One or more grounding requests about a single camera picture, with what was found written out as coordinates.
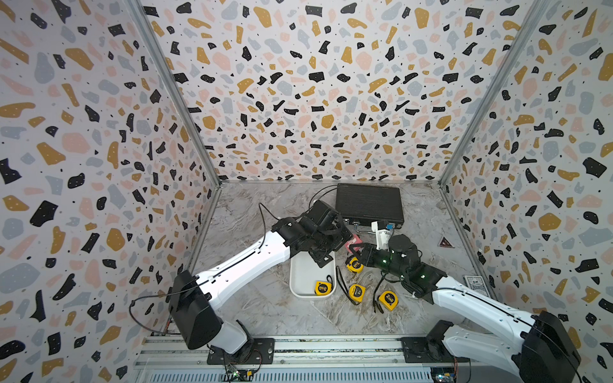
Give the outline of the pink tape measure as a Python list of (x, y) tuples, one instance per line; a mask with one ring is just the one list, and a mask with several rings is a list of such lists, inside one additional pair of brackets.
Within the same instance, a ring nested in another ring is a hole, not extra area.
[(359, 236), (357, 235), (353, 235), (351, 239), (349, 239), (346, 243), (345, 243), (345, 248), (348, 252), (351, 252), (351, 246), (354, 244), (361, 244), (362, 240), (359, 238)]

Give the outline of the yellow deli 3m tape measure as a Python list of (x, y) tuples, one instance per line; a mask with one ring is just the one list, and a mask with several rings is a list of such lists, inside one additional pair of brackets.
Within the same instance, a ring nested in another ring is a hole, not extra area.
[(346, 268), (348, 269), (348, 271), (354, 274), (359, 274), (363, 271), (364, 266), (362, 265), (362, 263), (360, 263), (357, 257), (353, 256), (349, 257), (346, 260)]

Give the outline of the yellow 2m tape measure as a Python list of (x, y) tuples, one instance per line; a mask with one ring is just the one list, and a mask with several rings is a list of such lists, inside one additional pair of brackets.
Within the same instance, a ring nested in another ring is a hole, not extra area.
[(373, 301), (374, 312), (383, 314), (384, 310), (394, 311), (398, 305), (398, 297), (392, 290), (384, 290), (375, 294)]

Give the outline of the yellow front 3m tape measure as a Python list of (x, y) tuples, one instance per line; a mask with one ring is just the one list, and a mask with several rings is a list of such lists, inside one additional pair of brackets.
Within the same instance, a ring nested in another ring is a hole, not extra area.
[(329, 295), (334, 288), (334, 281), (330, 275), (326, 277), (325, 281), (316, 281), (314, 285), (314, 293), (316, 296)]

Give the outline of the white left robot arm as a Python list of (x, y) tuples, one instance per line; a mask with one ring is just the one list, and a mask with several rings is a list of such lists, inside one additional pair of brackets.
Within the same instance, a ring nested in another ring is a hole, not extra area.
[(187, 348), (250, 354), (252, 336), (243, 325), (225, 322), (216, 310), (253, 279), (300, 253), (326, 266), (351, 238), (340, 213), (318, 200), (302, 215), (278, 218), (261, 239), (228, 261), (196, 274), (180, 272), (169, 294), (169, 313)]

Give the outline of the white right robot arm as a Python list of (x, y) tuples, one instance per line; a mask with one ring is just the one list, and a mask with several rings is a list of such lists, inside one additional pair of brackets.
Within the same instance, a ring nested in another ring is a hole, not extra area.
[(440, 306), (483, 328), (483, 332), (440, 321), (432, 343), (454, 357), (486, 363), (524, 382), (579, 381), (581, 357), (561, 320), (547, 311), (530, 314), (475, 292), (436, 267), (404, 235), (393, 236), (386, 249), (351, 244), (348, 250), (364, 267), (378, 268), (416, 299)]

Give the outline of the white plastic storage tray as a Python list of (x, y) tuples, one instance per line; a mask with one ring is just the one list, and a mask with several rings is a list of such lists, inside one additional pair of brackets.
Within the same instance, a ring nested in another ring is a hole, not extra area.
[[(332, 296), (337, 287), (335, 282), (335, 257), (330, 253), (325, 260), (327, 263), (320, 266), (313, 260), (308, 252), (301, 252), (291, 259), (290, 282), (289, 286), (296, 298), (321, 300)], [(325, 281), (330, 275), (334, 281), (334, 288), (329, 295), (316, 296), (314, 285), (316, 281)]]

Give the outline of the playing card deck box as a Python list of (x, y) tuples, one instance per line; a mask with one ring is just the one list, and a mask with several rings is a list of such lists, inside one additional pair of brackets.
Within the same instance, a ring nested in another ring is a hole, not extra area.
[(464, 281), (466, 287), (469, 287), (471, 290), (475, 290), (479, 294), (485, 295), (487, 297), (490, 296), (488, 293), (488, 289), (485, 285), (485, 280), (478, 275), (465, 275)]

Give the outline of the black ribbed metal case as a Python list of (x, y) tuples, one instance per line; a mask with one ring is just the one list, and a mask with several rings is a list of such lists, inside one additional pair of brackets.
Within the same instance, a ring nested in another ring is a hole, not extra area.
[(400, 229), (405, 223), (401, 190), (395, 187), (339, 184), (335, 209), (349, 225), (386, 221)]

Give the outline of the triangular all-in card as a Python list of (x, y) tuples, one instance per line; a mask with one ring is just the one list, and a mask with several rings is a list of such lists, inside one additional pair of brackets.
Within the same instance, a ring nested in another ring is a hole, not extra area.
[(444, 248), (454, 248), (453, 244), (451, 244), (450, 241), (448, 241), (447, 238), (442, 237), (441, 241), (439, 243), (439, 247), (444, 247)]

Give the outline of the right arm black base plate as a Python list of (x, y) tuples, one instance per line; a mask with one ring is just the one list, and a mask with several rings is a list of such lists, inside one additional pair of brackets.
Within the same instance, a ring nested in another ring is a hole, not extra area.
[(426, 337), (404, 337), (400, 339), (405, 363), (453, 363), (468, 362), (465, 357), (454, 357), (442, 341)]

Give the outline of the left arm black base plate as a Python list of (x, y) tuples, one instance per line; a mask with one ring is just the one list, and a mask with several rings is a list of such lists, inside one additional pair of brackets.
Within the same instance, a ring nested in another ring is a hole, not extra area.
[(207, 364), (271, 365), (275, 345), (276, 340), (274, 338), (254, 338), (235, 354), (228, 354), (223, 349), (212, 346), (208, 354)]

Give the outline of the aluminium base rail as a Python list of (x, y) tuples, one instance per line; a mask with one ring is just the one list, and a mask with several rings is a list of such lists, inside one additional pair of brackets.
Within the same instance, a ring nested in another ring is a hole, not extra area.
[(151, 337), (134, 382), (474, 382), (479, 363), (405, 363), (400, 339), (413, 335), (277, 335), (271, 365), (208, 365), (211, 348)]

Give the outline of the aluminium corner post left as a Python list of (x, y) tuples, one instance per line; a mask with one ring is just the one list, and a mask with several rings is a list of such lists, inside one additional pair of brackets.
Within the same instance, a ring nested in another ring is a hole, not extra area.
[(202, 142), (201, 136), (196, 128), (196, 124), (188, 111), (187, 105), (185, 105), (185, 100), (180, 94), (172, 70), (170, 70), (165, 61), (164, 52), (161, 49), (159, 41), (157, 41), (155, 37), (153, 27), (151, 27), (148, 22), (147, 15), (145, 14), (141, 1), (127, 0), (125, 1), (125, 4), (132, 20), (134, 20), (136, 24), (138, 32), (143, 38), (145, 47), (147, 48), (148, 52), (150, 52), (153, 65), (155, 65), (159, 72), (161, 82), (164, 84), (164, 87), (169, 93), (170, 100), (174, 103), (175, 107), (177, 108), (177, 113), (185, 124), (188, 135), (193, 142), (197, 154), (201, 158), (208, 179), (213, 184), (213, 188), (219, 189), (221, 186), (220, 178), (215, 172), (211, 158), (204, 147), (204, 143)]

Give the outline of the aluminium corner post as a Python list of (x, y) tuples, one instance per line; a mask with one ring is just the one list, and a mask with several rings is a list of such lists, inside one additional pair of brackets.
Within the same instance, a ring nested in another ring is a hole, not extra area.
[(536, 29), (539, 20), (541, 20), (548, 6), (549, 1), (547, 0), (537, 0), (531, 5), (525, 21), (517, 33), (516, 39), (509, 49), (509, 53), (505, 56), (500, 68), (495, 73), (490, 87), (488, 87), (482, 101), (478, 104), (476, 112), (470, 120), (465, 133), (461, 137), (461, 140), (459, 140), (458, 146), (456, 147), (450, 162), (447, 164), (445, 171), (442, 174), (439, 181), (439, 186), (442, 191), (445, 191), (445, 185), (450, 182), (455, 167), (459, 164), (464, 151), (469, 146), (469, 143), (477, 132), (477, 129), (485, 119), (493, 102), (495, 102), (497, 95), (499, 92), (501, 92), (507, 78), (515, 67), (522, 50), (530, 40), (533, 31)]
[(177, 108), (177, 113), (185, 124), (188, 135), (193, 142), (197, 154), (201, 158), (208, 179), (213, 184), (213, 188), (219, 189), (221, 186), (220, 178), (215, 172), (211, 158), (204, 147), (204, 143), (202, 142), (201, 136), (196, 128), (196, 124), (188, 111), (187, 105), (185, 105), (185, 100), (180, 94), (172, 70), (170, 70), (165, 61), (164, 52), (161, 49), (159, 41), (157, 41), (155, 37), (153, 27), (151, 27), (148, 22), (147, 15), (145, 14), (141, 1), (127, 0), (125, 1), (125, 4), (132, 20), (134, 20), (136, 24), (138, 32), (143, 38), (145, 47), (147, 48), (148, 52), (150, 52), (153, 65), (155, 65), (159, 72), (161, 82), (164, 84), (164, 87), (169, 93), (170, 100), (174, 103), (175, 107)]

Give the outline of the aluminium corner post right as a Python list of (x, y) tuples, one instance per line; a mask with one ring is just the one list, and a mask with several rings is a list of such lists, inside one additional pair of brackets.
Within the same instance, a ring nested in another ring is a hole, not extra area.
[(461, 137), (461, 140), (459, 140), (458, 146), (456, 147), (450, 162), (447, 164), (445, 171), (442, 174), (439, 181), (439, 186), (442, 191), (445, 191), (445, 185), (450, 182), (455, 167), (459, 164), (464, 151), (469, 146), (469, 143), (477, 132), (477, 129), (485, 119), (493, 102), (495, 102), (497, 95), (499, 92), (501, 92), (507, 78), (515, 67), (522, 50), (530, 40), (533, 31), (536, 29), (539, 20), (541, 20), (548, 6), (549, 1), (547, 0), (537, 0), (531, 5), (525, 21), (517, 33), (516, 39), (509, 49), (509, 53), (505, 56), (500, 68), (495, 73), (490, 87), (488, 87), (482, 101), (478, 104), (476, 112), (470, 120), (465, 133)]

